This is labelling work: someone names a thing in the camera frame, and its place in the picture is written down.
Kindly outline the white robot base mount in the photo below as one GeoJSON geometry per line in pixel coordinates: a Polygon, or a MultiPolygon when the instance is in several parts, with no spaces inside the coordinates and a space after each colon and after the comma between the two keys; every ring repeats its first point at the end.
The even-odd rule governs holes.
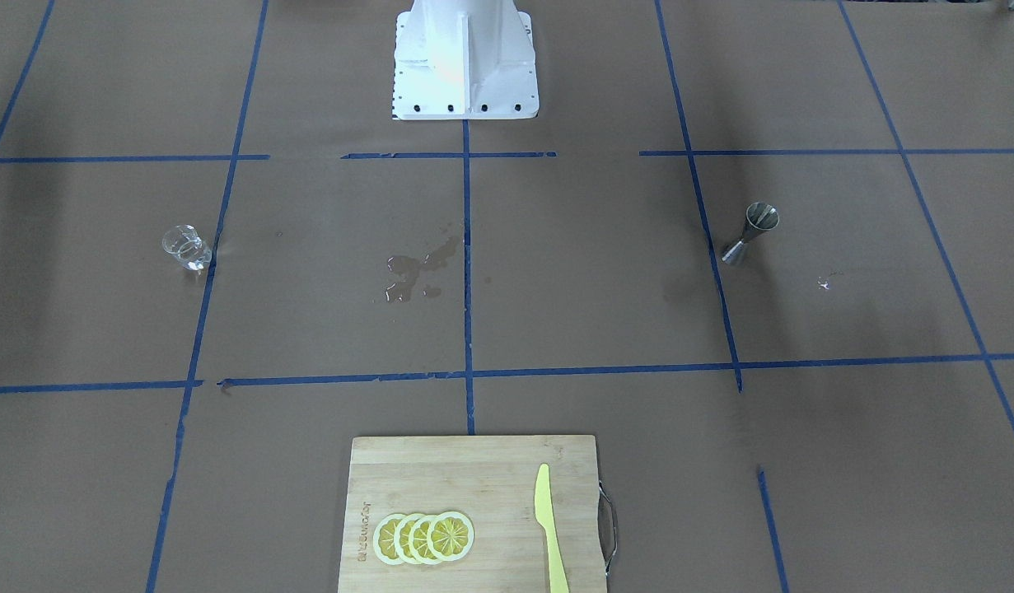
{"type": "Polygon", "coordinates": [[[394,119],[538,116],[533,23],[513,1],[415,1],[395,34],[394,119]]]}

